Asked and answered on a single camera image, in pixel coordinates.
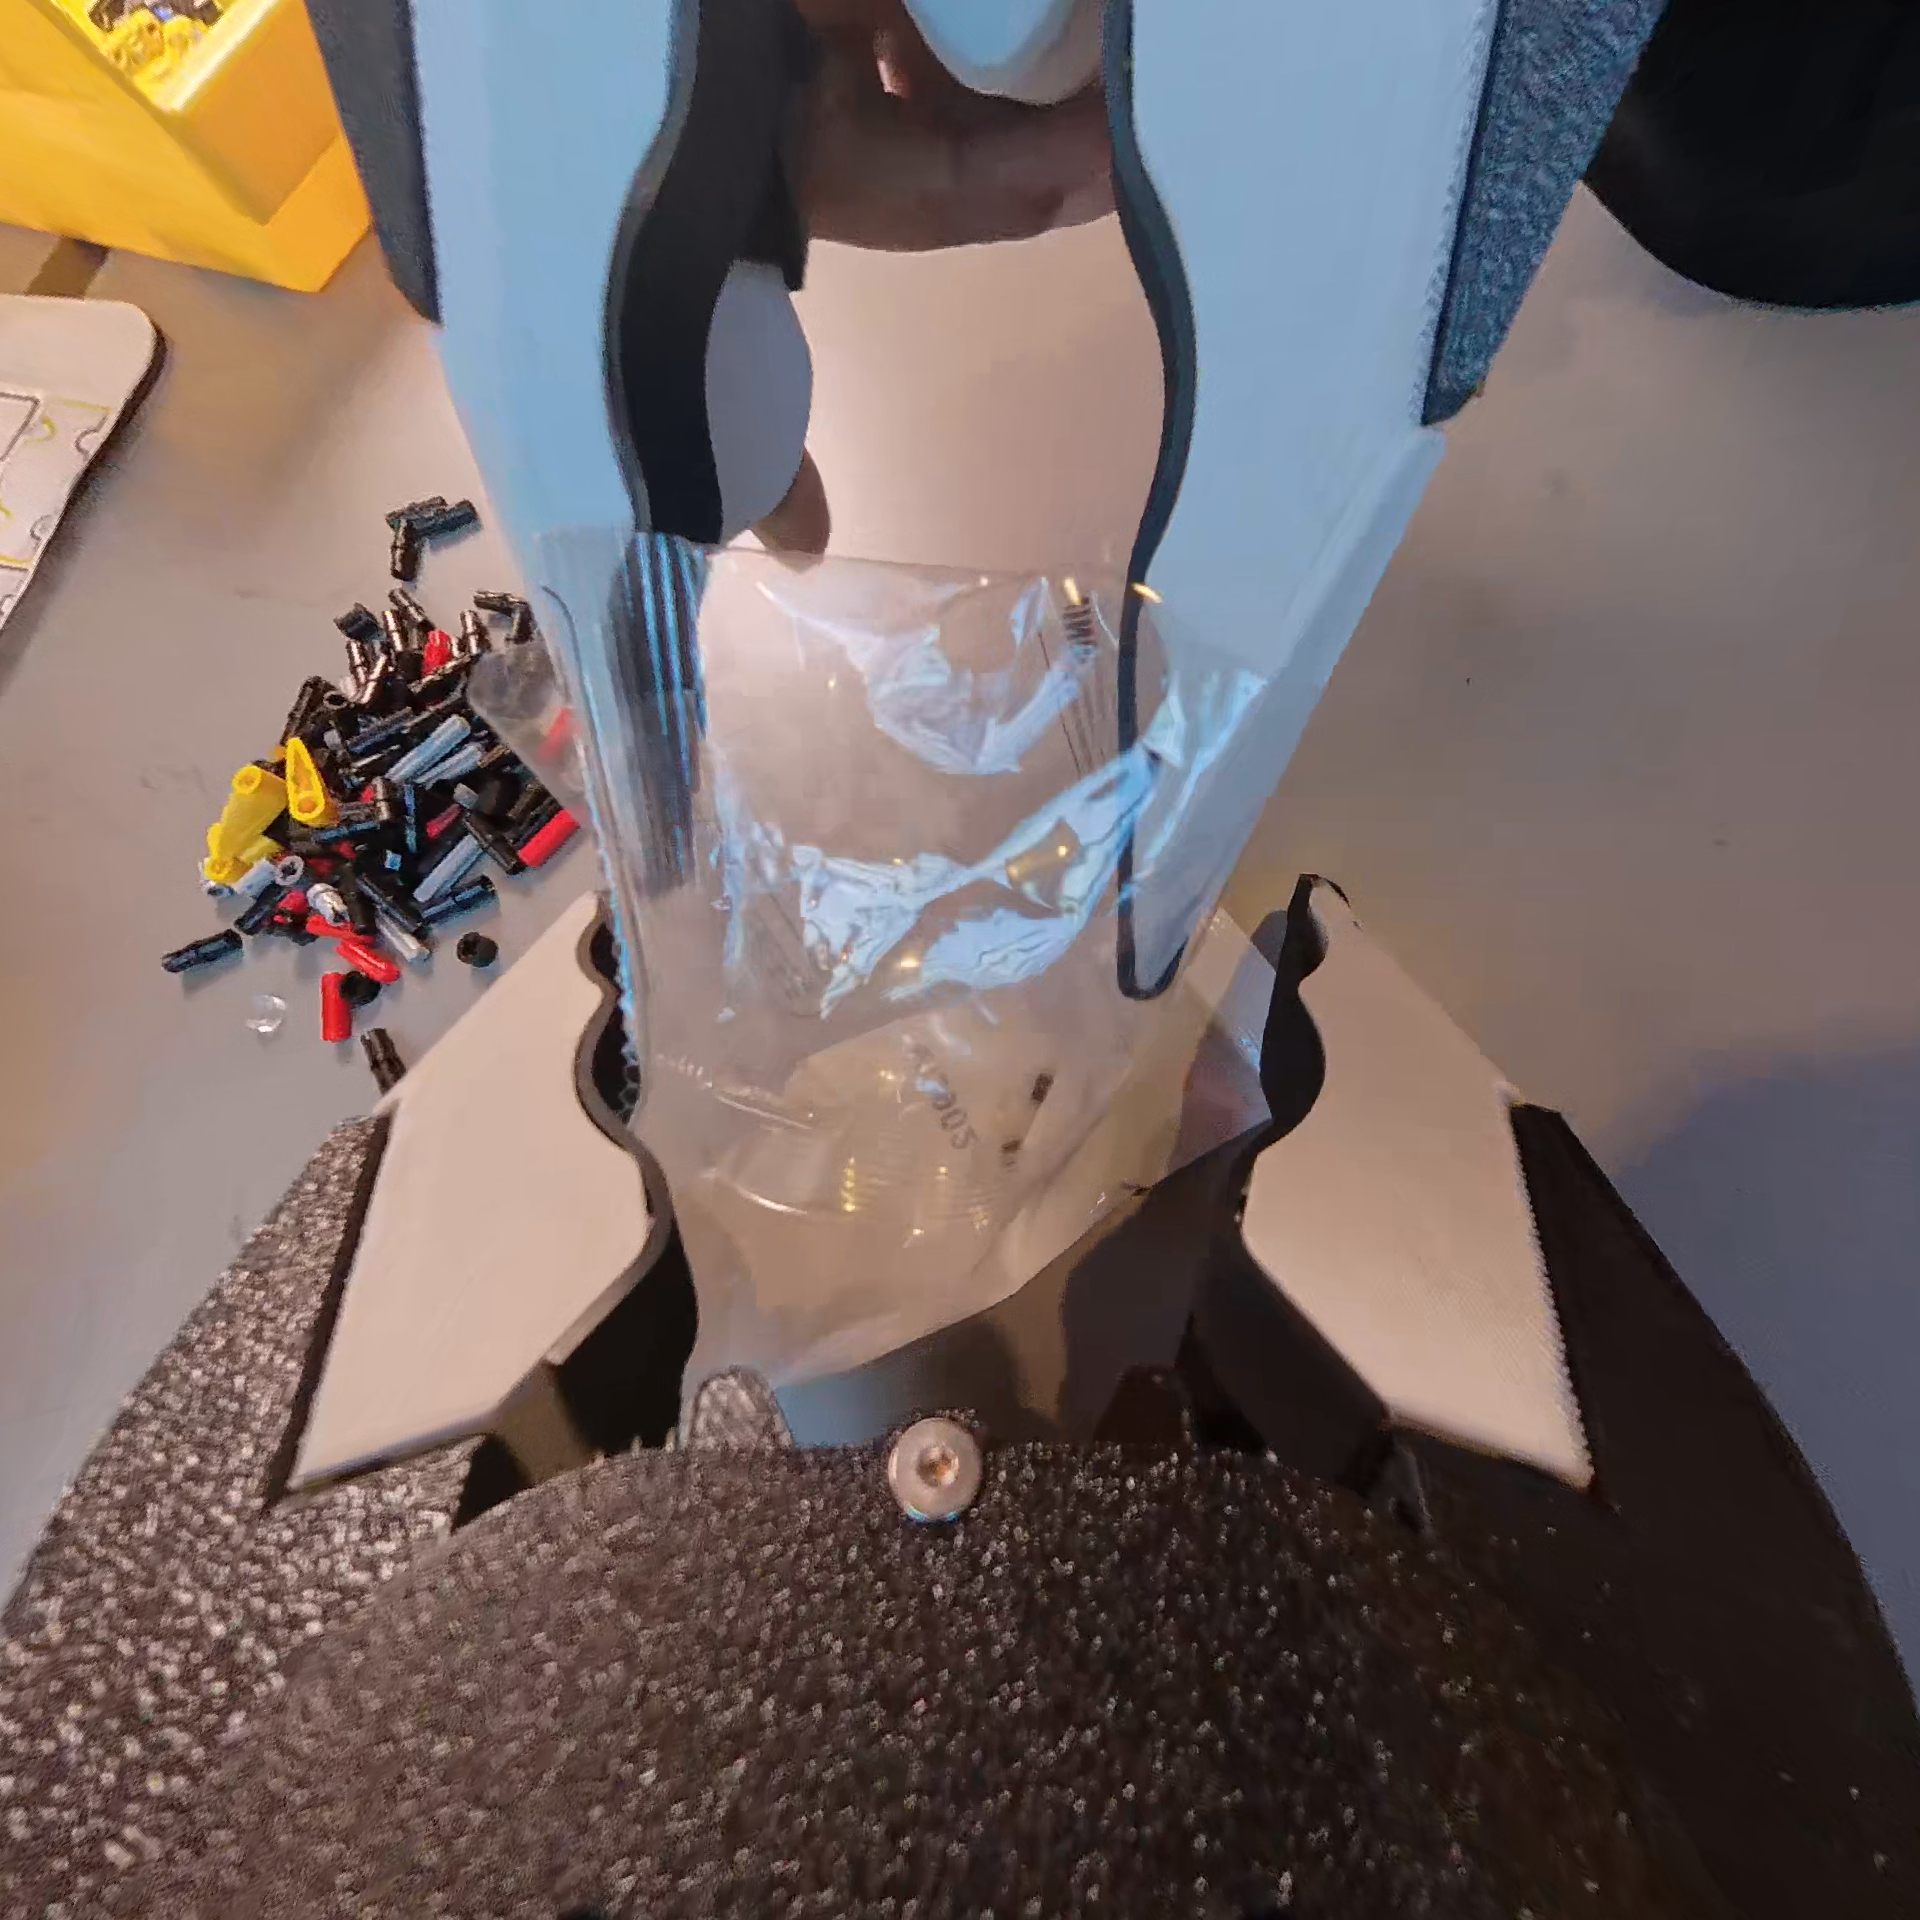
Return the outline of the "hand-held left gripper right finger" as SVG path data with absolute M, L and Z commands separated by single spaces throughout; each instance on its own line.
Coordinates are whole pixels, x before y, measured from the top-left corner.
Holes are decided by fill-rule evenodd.
M 1233 1167 L 1196 1355 L 1268 1452 L 1359 1491 L 1423 1438 L 1587 1496 L 1519 1094 L 1330 881 L 1268 927 L 1268 1124 Z

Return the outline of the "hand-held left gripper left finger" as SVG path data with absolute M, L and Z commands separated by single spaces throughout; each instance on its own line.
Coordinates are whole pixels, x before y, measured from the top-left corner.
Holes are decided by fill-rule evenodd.
M 542 1482 L 656 1448 L 698 1304 L 636 1076 L 606 911 L 564 911 L 375 1108 L 281 1486 L 459 1442 Z

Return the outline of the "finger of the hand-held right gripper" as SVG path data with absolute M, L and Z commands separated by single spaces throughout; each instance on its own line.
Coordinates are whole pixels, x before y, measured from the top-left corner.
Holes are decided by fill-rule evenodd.
M 698 867 L 707 559 L 806 466 L 811 55 L 793 4 L 416 4 L 441 361 L 630 902 Z
M 1169 992 L 1444 451 L 1487 2 L 1106 4 L 1160 457 L 1119 612 L 1116 977 Z

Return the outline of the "pile of mixed small plastic parts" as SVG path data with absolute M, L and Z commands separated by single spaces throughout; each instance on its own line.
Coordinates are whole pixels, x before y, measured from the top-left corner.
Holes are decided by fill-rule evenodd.
M 538 612 L 475 591 L 450 620 L 424 566 L 480 528 L 468 497 L 384 518 L 391 583 L 335 618 L 343 667 L 302 681 L 272 746 L 230 779 L 199 887 L 214 927 L 163 954 L 169 978 L 286 945 L 314 956 L 322 1043 L 358 1049 L 380 1094 L 404 1076 L 377 1007 L 443 938 L 459 969 L 499 960 L 475 921 L 502 884 L 539 874 L 585 826 L 578 729 Z

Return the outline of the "clear plastic bag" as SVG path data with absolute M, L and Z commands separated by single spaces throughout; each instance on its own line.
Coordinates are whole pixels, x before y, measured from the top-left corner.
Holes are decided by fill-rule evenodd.
M 1278 695 L 1113 577 L 539 543 L 688 1384 L 994 1307 L 1182 1131 Z

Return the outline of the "grey desk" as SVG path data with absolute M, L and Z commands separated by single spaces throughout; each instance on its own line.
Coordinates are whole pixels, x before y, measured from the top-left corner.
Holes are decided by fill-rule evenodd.
M 4 630 L 4 1588 L 119 1402 L 370 1099 L 310 954 L 169 978 L 217 788 L 486 500 L 375 241 L 319 295 L 4 228 L 148 399 Z M 1591 199 L 1233 884 L 1296 874 L 1566 1114 L 1764 1384 L 1915 1666 L 1915 314 L 1698 294 Z

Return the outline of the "person's right hand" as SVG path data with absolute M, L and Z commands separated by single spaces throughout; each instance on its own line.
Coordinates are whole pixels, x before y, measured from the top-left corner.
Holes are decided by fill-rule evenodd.
M 1102 84 L 1060 104 L 966 88 L 899 2 L 800 2 L 811 70 L 785 136 L 807 236 L 854 250 L 1020 242 L 1113 214 Z

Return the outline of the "yellow storage bin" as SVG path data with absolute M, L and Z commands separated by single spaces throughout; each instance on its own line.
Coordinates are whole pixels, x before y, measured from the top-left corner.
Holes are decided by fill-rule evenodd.
M 319 294 L 370 207 L 310 8 L 4 2 L 3 220 Z

